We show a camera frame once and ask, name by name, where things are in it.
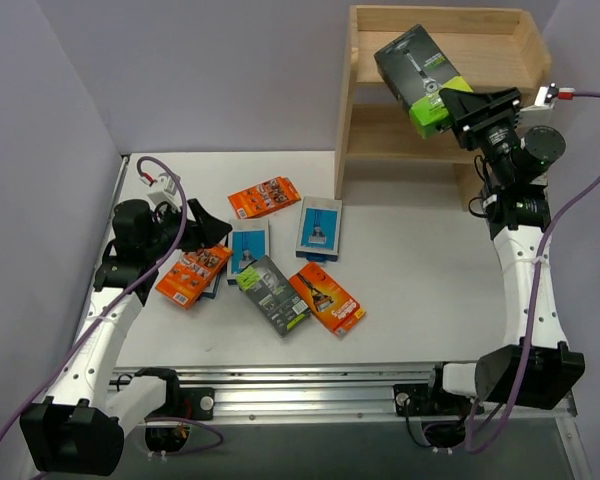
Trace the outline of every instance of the wooden shelf compartment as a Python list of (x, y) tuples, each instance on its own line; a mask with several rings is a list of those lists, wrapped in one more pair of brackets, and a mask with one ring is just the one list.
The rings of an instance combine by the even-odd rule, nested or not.
[(476, 91), (518, 87), (534, 93), (551, 67), (540, 32), (524, 10), (359, 6), (355, 15), (358, 86), (384, 85), (373, 55), (418, 23)]
[(347, 158), (404, 158), (454, 164), (463, 206), (480, 189), (475, 153), (452, 133), (423, 140), (397, 105), (354, 104), (355, 90), (384, 86), (373, 55), (416, 24), (423, 25), (475, 91), (517, 87), (523, 104), (548, 80), (551, 57), (531, 14), (520, 9), (353, 6), (344, 58), (335, 196)]
[(399, 105), (354, 104), (345, 155), (472, 163), (476, 153), (460, 149), (452, 132), (424, 140)]

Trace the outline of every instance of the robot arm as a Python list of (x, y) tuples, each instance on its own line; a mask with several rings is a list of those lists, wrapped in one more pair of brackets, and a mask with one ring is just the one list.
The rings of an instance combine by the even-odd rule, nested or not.
[[(180, 392), (172, 370), (148, 368), (112, 398), (107, 391), (116, 360), (133, 321), (144, 307), (158, 272), (156, 262), (178, 238), (182, 212), (173, 195), (175, 184), (164, 175), (152, 181), (148, 197), (114, 208), (114, 239), (96, 271), (87, 318), (80, 336), (102, 321), (77, 350), (45, 393), (20, 416), (20, 427), (36, 468), (44, 472), (110, 475), (125, 437), (152, 413), (179, 410)], [(187, 220), (177, 247), (185, 252), (219, 243), (231, 226), (209, 215), (197, 200), (187, 201), (195, 221)], [(125, 289), (147, 277), (112, 304)]]
[(443, 89), (440, 96), (453, 119), (461, 148), (481, 149), (491, 173), (481, 192), (484, 218), (502, 268), (506, 329), (502, 347), (477, 363), (448, 363), (441, 370), (442, 390), (464, 397), (506, 403), (525, 341), (531, 284), (536, 262), (542, 275), (533, 319), (531, 353), (516, 405), (553, 408), (584, 373), (584, 357), (571, 352), (555, 308), (548, 248), (538, 259), (540, 239), (551, 216), (545, 184), (539, 179), (565, 150), (559, 132), (535, 126), (519, 138), (515, 128), (548, 120), (563, 90), (540, 89), (535, 104), (520, 108), (517, 89), (473, 94)]

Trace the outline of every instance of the product box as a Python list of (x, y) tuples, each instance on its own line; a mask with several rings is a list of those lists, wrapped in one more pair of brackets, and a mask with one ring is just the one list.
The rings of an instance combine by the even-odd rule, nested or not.
[(335, 262), (338, 259), (341, 216), (341, 200), (304, 197), (296, 257), (306, 257), (316, 262)]
[(223, 245), (183, 253), (158, 282), (156, 290), (184, 308), (190, 308), (224, 268), (231, 250)]
[(209, 285), (207, 285), (207, 288), (204, 289), (201, 297), (210, 298), (213, 300), (214, 298), (216, 298), (216, 296), (218, 296), (218, 289), (220, 288), (220, 275), (221, 274), (222, 274), (222, 272), (218, 273), (218, 275), (216, 275), (216, 278), (214, 278), (213, 281)]
[(366, 313), (360, 304), (314, 262), (289, 279), (318, 320), (344, 336)]
[(281, 337), (310, 316), (307, 304), (267, 255), (248, 266), (236, 280)]
[(423, 138), (451, 126), (439, 91), (471, 92), (422, 25), (416, 25), (375, 54), (380, 76)]
[(229, 234), (229, 248), (233, 250), (227, 263), (227, 281), (236, 283), (236, 277), (246, 267), (269, 255), (269, 220), (229, 220), (233, 230)]
[(261, 217), (287, 207), (298, 200), (300, 200), (300, 194), (286, 177), (272, 178), (229, 195), (233, 209), (238, 218), (242, 219)]

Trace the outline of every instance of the white tabletop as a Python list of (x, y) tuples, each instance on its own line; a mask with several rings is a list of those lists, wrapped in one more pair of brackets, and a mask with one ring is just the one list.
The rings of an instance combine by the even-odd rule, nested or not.
[[(146, 198), (133, 155), (121, 200)], [(301, 195), (333, 196), (333, 152), (154, 154), (188, 198), (235, 218), (227, 195), (275, 176)], [(158, 167), (149, 165), (149, 173)], [(483, 221), (460, 209), (447, 166), (367, 161), (347, 165), (340, 258), (326, 269), (367, 310), (344, 338), (316, 319), (280, 339), (257, 308), (222, 280), (214, 300), (186, 311), (154, 291), (131, 327), (120, 367), (301, 366), (476, 360), (499, 347), (504, 293)], [(271, 257), (287, 275), (301, 203), (269, 215)], [(165, 264), (164, 274), (176, 260)]]

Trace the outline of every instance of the cable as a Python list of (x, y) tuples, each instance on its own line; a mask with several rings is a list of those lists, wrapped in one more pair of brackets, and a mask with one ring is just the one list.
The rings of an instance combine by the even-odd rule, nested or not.
[[(502, 408), (502, 404), (499, 404), (496, 406), (496, 408), (494, 408), (491, 413), (489, 413), (489, 415), (487, 416), (487, 418), (485, 418), (480, 425), (478, 425), (478, 427), (476, 428), (474, 433), (480, 433), (488, 424), (489, 422), (491, 422), (491, 420), (493, 419), (493, 417), (495, 417), (498, 412), (500, 411), (500, 409)], [(467, 416), (462, 417), (459, 420), (456, 421), (449, 421), (449, 422), (431, 422), (428, 425), (426, 425), (423, 429), (422, 429), (422, 435), (424, 436), (425, 440), (428, 442), (428, 444), (423, 444), (420, 441), (418, 441), (415, 438), (415, 435), (413, 434), (413, 431), (411, 430), (411, 425), (409, 422), (409, 412), (408, 412), (408, 407), (405, 408), (405, 418), (407, 421), (407, 431), (409, 432), (409, 436), (411, 437), (411, 440), (413, 441), (413, 443), (415, 443), (417, 446), (422, 447), (422, 448), (450, 448), (452, 450), (455, 450), (459, 447), (461, 447), (462, 445), (465, 444), (466, 442), (466, 438), (465, 440), (457, 443), (456, 445), (448, 445), (447, 442), (436, 442), (433, 438), (432, 435), (435, 435), (432, 430), (437, 430), (440, 428), (447, 428), (447, 427), (454, 427), (453, 430), (454, 432), (452, 433), (456, 433), (455, 431), (457, 430), (465, 430), (465, 426), (464, 426), (464, 422), (467, 419)]]
[(409, 432), (409, 436), (411, 437), (411, 440), (413, 440), (413, 443), (420, 448), (431, 448), (433, 445), (425, 445), (424, 443), (421, 443), (413, 434), (413, 431), (411, 430), (411, 422), (409, 421), (409, 405), (405, 405), (404, 407), (404, 418), (407, 421), (407, 432)]
[(471, 208), (471, 204), (473, 202), (475, 202), (476, 200), (482, 200), (482, 198), (480, 198), (480, 197), (473, 197), (471, 200), (469, 200), (469, 203), (467, 203), (467, 210), (469, 210), (469, 213), (471, 215), (473, 215), (474, 217), (476, 217), (476, 218), (489, 218), (489, 215), (487, 215), (486, 213), (478, 213), (478, 212), (476, 212), (475, 210), (473, 210)]
[[(600, 98), (600, 93), (588, 92), (588, 91), (582, 91), (582, 92), (576, 91), (576, 92), (574, 92), (574, 96), (575, 97)], [(596, 179), (593, 182), (591, 182), (588, 187), (586, 187), (584, 190), (582, 190), (580, 193), (578, 193), (575, 197), (573, 197), (571, 200), (569, 200), (558, 211), (558, 213), (556, 213), (556, 215), (553, 217), (553, 220), (551, 221), (551, 223), (549, 223), (549, 226), (547, 227), (546, 231), (542, 235), (542, 238), (540, 239), (540, 244), (538, 245), (537, 257), (536, 257), (536, 259), (539, 261), (535, 264), (535, 268), (533, 270), (533, 282), (531, 284), (531, 295), (530, 295), (531, 298), (529, 299), (529, 309), (528, 309), (528, 313), (527, 313), (527, 328), (525, 331), (524, 342), (522, 345), (522, 354), (520, 356), (520, 363), (518, 364), (518, 369), (516, 371), (516, 376), (514, 378), (513, 385), (511, 386), (511, 393), (509, 394), (509, 398), (507, 399), (507, 407), (506, 407), (504, 413), (502, 414), (502, 417), (498, 421), (498, 424), (497, 424), (496, 428), (494, 429), (493, 433), (491, 434), (491, 436), (486, 441), (484, 441), (481, 445), (474, 447), (472, 445), (472, 440), (473, 440), (473, 434), (476, 432), (474, 432), (473, 423), (474, 423), (477, 406), (480, 402), (478, 400), (476, 400), (473, 403), (473, 406), (471, 407), (471, 412), (469, 413), (469, 419), (467, 422), (467, 428), (466, 428), (467, 437), (465, 440), (467, 452), (469, 452), (469, 453), (478, 454), (478, 453), (484, 452), (487, 448), (489, 448), (493, 444), (493, 442), (495, 442), (496, 439), (500, 436), (500, 434), (502, 433), (502, 431), (504, 430), (504, 428), (507, 424), (507, 421), (509, 420), (509, 417), (511, 416), (511, 412), (513, 411), (513, 407), (515, 406), (516, 400), (518, 398), (518, 394), (520, 393), (520, 387), (522, 385), (522, 380), (524, 378), (525, 367), (529, 360), (529, 353), (531, 351), (531, 338), (533, 336), (533, 319), (534, 319), (535, 313), (536, 313), (536, 303), (538, 300), (538, 291), (540, 289), (540, 274), (541, 274), (541, 270), (542, 270), (542, 261), (544, 260), (544, 258), (543, 258), (544, 250), (547, 246), (547, 243), (549, 242), (549, 238), (551, 237), (553, 230), (555, 229), (558, 221), (562, 218), (562, 216), (565, 213), (567, 213), (571, 209), (571, 207), (573, 207), (576, 203), (578, 203), (580, 200), (582, 200), (584, 197), (586, 197), (589, 193), (591, 193), (591, 191), (594, 190), (598, 185), (600, 185), (600, 175), (598, 175), (598, 177), (596, 177)]]
[(118, 392), (120, 391), (120, 380), (122, 380), (122, 377), (129, 377), (129, 381), (133, 380), (133, 375), (131, 375), (129, 373), (123, 373), (123, 374), (119, 375), (118, 380), (116, 380), (116, 390)]
[[(189, 418), (177, 418), (177, 417), (154, 417), (154, 418), (145, 419), (145, 423), (158, 423), (158, 422), (186, 423), (187, 425), (190, 425), (192, 427), (198, 427), (203, 430), (206, 430), (207, 432), (211, 432), (216, 437), (218, 437), (218, 440), (215, 441), (214, 443), (202, 445), (199, 447), (193, 447), (193, 448), (190, 448), (189, 450), (185, 450), (185, 451), (167, 452), (165, 455), (168, 457), (182, 457), (184, 455), (192, 455), (194, 453), (199, 453), (199, 452), (203, 452), (205, 450), (211, 450), (213, 448), (217, 448), (224, 443), (224, 435), (222, 435), (222, 432), (220, 430), (212, 427), (211, 425), (207, 425), (206, 423), (198, 422), (196, 420), (191, 420)], [(137, 440), (137, 438), (138, 437), (136, 437), (136, 446), (140, 449), (140, 451), (145, 452), (147, 454), (151, 453), (149, 450), (147, 450), (140, 444), (140, 442)]]
[(484, 178), (484, 175), (480, 173), (480, 169), (478, 168), (478, 160), (480, 160), (484, 166), (484, 157), (482, 155), (476, 155), (473, 157), (473, 166), (476, 169), (476, 173), (478, 174), (478, 177), (480, 177), (480, 180), (486, 182), (487, 180)]
[(158, 160), (156, 158), (146, 157), (146, 156), (140, 158), (136, 164), (136, 168), (138, 170), (139, 175), (145, 176), (144, 172), (142, 171), (142, 164), (145, 162), (155, 163), (156, 165), (161, 167), (167, 173), (167, 175), (169, 175), (171, 177), (171, 179), (174, 181), (175, 186), (178, 190), (178, 193), (180, 194), (180, 199), (182, 201), (182, 208), (181, 208), (182, 216), (180, 218), (180, 227), (178, 229), (178, 233), (176, 234), (176, 238), (173, 241), (173, 244), (171, 245), (171, 247), (169, 247), (169, 250), (167, 250), (167, 253), (165, 253), (164, 256), (162, 256), (155, 263), (155, 265), (153, 267), (151, 267), (149, 270), (147, 270), (147, 272), (145, 272), (144, 275), (142, 275), (135, 282), (133, 282), (131, 285), (129, 285), (127, 288), (125, 288), (116, 298), (113, 299), (113, 301), (109, 305), (107, 305), (102, 310), (102, 314), (100, 316), (98, 316), (93, 321), (91, 326), (89, 328), (87, 328), (87, 330), (84, 331), (84, 333), (80, 336), (80, 338), (78, 338), (78, 340), (76, 340), (76, 342), (73, 344), (71, 349), (67, 352), (67, 355), (64, 357), (62, 362), (60, 362), (60, 364), (51, 373), (51, 375), (49, 375), (49, 377), (45, 381), (43, 381), (40, 384), (40, 386), (38, 386), (33, 392), (31, 392), (31, 394), (22, 402), (22, 404), (20, 404), (20, 406), (11, 415), (11, 417), (9, 417), (7, 422), (0, 429), (0, 443), (4, 439), (5, 435), (9, 431), (9, 429), (13, 426), (14, 423), (16, 423), (16, 421), (18, 420), (20, 415), (29, 407), (29, 404), (31, 404), (36, 398), (38, 398), (38, 396), (48, 386), (50, 386), (55, 381), (55, 379), (58, 377), (58, 375), (60, 375), (60, 373), (62, 372), (62, 369), (64, 368), (64, 366), (71, 361), (71, 359), (76, 354), (76, 352), (78, 350), (80, 350), (82, 345), (84, 345), (84, 343), (87, 341), (87, 339), (100, 326), (100, 324), (109, 315), (109, 313), (111, 313), (111, 311), (118, 305), (118, 303), (120, 303), (120, 301), (124, 297), (126, 297), (127, 295), (132, 293), (136, 289), (136, 287), (138, 287), (138, 285), (141, 285), (145, 280), (147, 280), (147, 278), (149, 278), (151, 275), (153, 275), (162, 266), (162, 264), (164, 264), (169, 259), (171, 254), (178, 247), (178, 244), (180, 243), (180, 240), (182, 239), (182, 235), (184, 234), (184, 230), (187, 225), (187, 197), (184, 193), (182, 185), (180, 184), (180, 179), (178, 178), (178, 176), (175, 173), (173, 173), (171, 171), (171, 169), (169, 167), (167, 167), (163, 162), (161, 162), (160, 160)]

